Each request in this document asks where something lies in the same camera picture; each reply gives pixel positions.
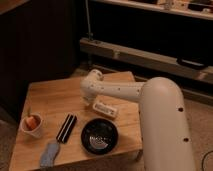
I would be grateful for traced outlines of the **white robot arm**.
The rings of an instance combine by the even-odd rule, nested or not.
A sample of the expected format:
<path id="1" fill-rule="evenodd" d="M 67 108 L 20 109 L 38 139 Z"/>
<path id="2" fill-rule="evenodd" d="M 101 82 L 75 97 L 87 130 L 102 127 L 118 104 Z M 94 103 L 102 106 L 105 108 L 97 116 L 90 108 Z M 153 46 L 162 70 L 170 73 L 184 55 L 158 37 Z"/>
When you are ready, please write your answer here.
<path id="1" fill-rule="evenodd" d="M 87 104 L 97 95 L 138 104 L 146 171 L 196 171 L 184 97 L 174 81 L 154 77 L 146 82 L 108 82 L 93 69 L 80 87 Z"/>

